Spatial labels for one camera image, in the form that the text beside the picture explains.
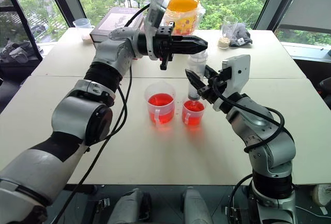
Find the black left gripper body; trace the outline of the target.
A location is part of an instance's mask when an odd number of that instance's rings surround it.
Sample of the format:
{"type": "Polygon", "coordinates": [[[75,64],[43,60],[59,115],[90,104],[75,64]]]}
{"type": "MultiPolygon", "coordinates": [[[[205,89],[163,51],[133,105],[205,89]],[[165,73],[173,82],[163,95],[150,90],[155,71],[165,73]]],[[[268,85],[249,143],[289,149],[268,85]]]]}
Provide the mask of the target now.
{"type": "Polygon", "coordinates": [[[169,61],[173,60],[173,54],[178,50],[181,36],[173,36],[174,26],[160,26],[153,37],[153,51],[161,61],[160,69],[166,70],[169,61]]]}

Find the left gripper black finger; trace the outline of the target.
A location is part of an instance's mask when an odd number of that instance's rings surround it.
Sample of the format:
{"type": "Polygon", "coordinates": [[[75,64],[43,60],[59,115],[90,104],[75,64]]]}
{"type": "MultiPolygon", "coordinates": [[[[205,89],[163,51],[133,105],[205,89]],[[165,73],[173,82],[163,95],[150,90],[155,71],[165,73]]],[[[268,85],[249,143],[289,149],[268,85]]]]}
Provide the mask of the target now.
{"type": "Polygon", "coordinates": [[[173,54],[196,54],[200,53],[207,49],[207,46],[203,45],[188,45],[185,46],[183,44],[180,45],[173,45],[172,46],[172,53],[173,54]]]}
{"type": "Polygon", "coordinates": [[[205,41],[204,39],[198,37],[198,36],[194,36],[194,35],[174,35],[172,36],[172,40],[174,43],[180,43],[180,44],[184,44],[184,43],[189,43],[189,44],[197,44],[200,46],[207,46],[208,42],[205,41]]]}

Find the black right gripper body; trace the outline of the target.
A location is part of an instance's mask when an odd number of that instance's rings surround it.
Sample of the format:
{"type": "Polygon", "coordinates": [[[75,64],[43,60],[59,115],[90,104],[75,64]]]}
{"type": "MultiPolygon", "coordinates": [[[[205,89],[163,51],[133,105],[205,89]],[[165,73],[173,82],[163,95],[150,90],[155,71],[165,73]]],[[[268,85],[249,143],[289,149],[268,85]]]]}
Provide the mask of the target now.
{"type": "Polygon", "coordinates": [[[205,88],[203,91],[198,91],[199,95],[207,100],[210,104],[216,102],[219,96],[225,91],[227,87],[227,80],[232,77],[232,69],[226,68],[218,71],[219,75],[207,79],[205,88]]]}

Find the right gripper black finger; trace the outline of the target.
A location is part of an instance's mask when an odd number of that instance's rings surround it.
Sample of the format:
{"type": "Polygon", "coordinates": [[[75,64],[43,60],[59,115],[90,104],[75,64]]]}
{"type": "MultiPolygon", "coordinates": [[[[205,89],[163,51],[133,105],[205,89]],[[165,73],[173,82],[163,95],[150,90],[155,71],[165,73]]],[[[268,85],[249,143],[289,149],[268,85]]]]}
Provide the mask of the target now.
{"type": "Polygon", "coordinates": [[[219,75],[218,72],[216,72],[215,70],[213,70],[213,68],[211,68],[209,65],[205,65],[204,76],[207,79],[213,78],[213,77],[215,77],[217,75],[219,75]]]}
{"type": "Polygon", "coordinates": [[[197,91],[203,91],[205,88],[205,84],[200,79],[200,77],[192,70],[185,69],[185,73],[187,76],[187,79],[189,80],[190,84],[197,90],[197,91]]]}

